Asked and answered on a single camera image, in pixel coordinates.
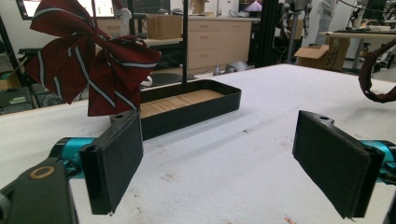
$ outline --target necktie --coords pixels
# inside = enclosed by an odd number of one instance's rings
[[[373,83],[371,81],[371,74],[373,66],[376,63],[376,58],[387,52],[391,47],[396,45],[396,39],[388,42],[388,44],[382,45],[381,48],[376,49],[372,52],[368,52],[364,56],[364,63],[361,66],[359,74],[359,83],[361,85],[361,90],[364,95],[374,102],[387,103],[396,101],[396,87],[393,87],[388,93],[376,94],[371,91]]]
[[[31,29],[60,37],[25,68],[48,90],[71,104],[88,84],[88,116],[140,106],[139,85],[155,67],[160,52],[132,35],[110,39],[77,0],[42,0]],[[102,48],[97,54],[95,45]]]

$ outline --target table surface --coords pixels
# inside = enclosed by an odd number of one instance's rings
[[[145,43],[148,46],[157,46],[157,45],[169,45],[169,44],[178,44],[183,41],[183,38],[173,38],[173,39],[144,39]]]
[[[189,16],[189,20],[198,20],[198,21],[260,21],[260,18],[251,18],[251,17],[232,17],[229,15],[221,15],[221,16]]]
[[[296,65],[212,77],[242,90],[240,108],[144,142],[145,156],[113,217],[93,216],[84,180],[71,180],[80,223],[355,223],[341,219],[291,151],[299,110],[357,139],[396,143],[396,104],[361,93],[358,78]],[[394,83],[374,80],[373,90]],[[99,136],[109,117],[87,102],[0,117],[0,187],[44,160],[63,137]],[[375,185],[366,218],[382,223],[394,186]]]
[[[372,39],[392,39],[396,38],[396,32],[394,35],[381,35],[381,34],[370,34],[370,33],[336,33],[336,32],[322,32],[320,35],[328,35],[330,37],[343,37],[343,38],[372,38]]]

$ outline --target cable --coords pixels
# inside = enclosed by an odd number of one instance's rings
[[[78,100],[79,101],[82,101],[82,93],[85,91],[85,88],[84,88],[84,90],[82,90],[82,92],[79,94],[79,97],[78,97]]]
[[[142,20],[143,29],[148,30],[149,28],[147,26],[145,26],[145,24],[147,25],[147,20]]]
[[[347,5],[347,6],[349,6],[349,7],[353,7],[353,8],[357,8],[357,9],[361,9],[361,10],[365,10],[365,11],[372,11],[372,12],[379,12],[379,13],[387,13],[387,11],[380,11],[380,10],[374,10],[374,9],[370,9],[370,8],[363,8],[363,7],[353,6],[353,5],[350,5],[349,3],[344,2],[343,0],[340,0],[340,2],[344,3],[345,5]]]
[[[6,220],[15,189],[15,180],[0,189],[0,223]]]
[[[205,73],[213,72],[213,71],[214,71],[213,69],[206,69],[204,72],[196,72],[196,73],[192,73],[192,74],[189,74],[189,75],[192,75],[192,76],[195,76],[195,75],[203,75],[203,74],[205,74]]]
[[[282,57],[283,57],[283,55],[285,55],[287,50],[288,50],[288,48],[286,48],[285,46],[281,46],[279,48],[279,50],[277,51],[278,53],[280,53],[279,56],[277,57],[278,61],[282,61]]]
[[[43,97],[43,99],[41,99],[41,101],[39,102],[40,103],[40,107],[41,106],[43,106],[44,105],[44,100],[47,98],[47,96],[49,96],[49,95],[51,95],[51,93],[49,92],[49,93],[47,93],[44,97]]]

